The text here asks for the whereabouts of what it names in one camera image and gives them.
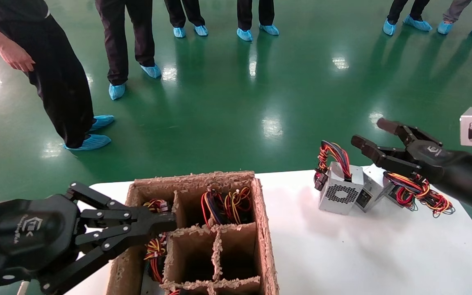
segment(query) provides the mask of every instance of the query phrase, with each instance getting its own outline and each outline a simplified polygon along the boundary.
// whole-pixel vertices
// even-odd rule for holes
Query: white table
[[[472,294],[472,220],[457,200],[456,213],[437,219],[425,206],[410,212],[388,199],[342,216],[318,209],[313,173],[256,175],[281,295]],[[130,183],[91,188],[125,202]],[[110,263],[67,294],[105,295],[109,276]]]

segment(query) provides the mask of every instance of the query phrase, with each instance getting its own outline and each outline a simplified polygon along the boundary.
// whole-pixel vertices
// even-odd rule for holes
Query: robot arm logo
[[[43,220],[38,217],[31,218],[29,220],[25,220],[23,222],[23,226],[21,228],[21,231],[27,231],[26,237],[33,237],[34,233],[33,231],[39,230],[41,228],[41,223]]]
[[[21,217],[21,220],[17,224],[16,231],[14,232],[14,244],[19,243],[19,238],[21,237],[21,233],[26,232],[25,237],[34,237],[34,231],[39,230],[41,228],[41,224],[43,220],[39,217],[32,217],[28,220],[25,220],[28,215],[25,214]]]

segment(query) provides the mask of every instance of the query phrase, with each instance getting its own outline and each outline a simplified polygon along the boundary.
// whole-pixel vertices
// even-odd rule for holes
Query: black shirt
[[[44,0],[0,0],[0,22],[39,22],[47,15],[48,6]]]

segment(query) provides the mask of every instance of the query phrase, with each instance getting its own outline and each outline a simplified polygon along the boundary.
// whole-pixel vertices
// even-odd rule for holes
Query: ventilation holes
[[[357,194],[356,189],[352,187],[334,185],[327,189],[325,196],[333,202],[349,204],[355,201]]]

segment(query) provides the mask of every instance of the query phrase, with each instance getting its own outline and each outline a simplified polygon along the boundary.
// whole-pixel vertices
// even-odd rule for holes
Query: power supply unit
[[[356,200],[356,205],[364,212],[369,211],[383,198],[384,170],[375,164],[363,171],[363,189]]]
[[[386,185],[383,187],[382,195],[386,196],[389,200],[393,203],[397,204],[400,208],[403,208],[397,201],[397,191],[399,189],[398,186],[394,185],[392,182],[387,181]]]
[[[352,181],[343,180],[340,164],[331,162],[326,176],[327,181],[320,192],[320,210],[347,215],[363,188],[363,170],[350,165]]]

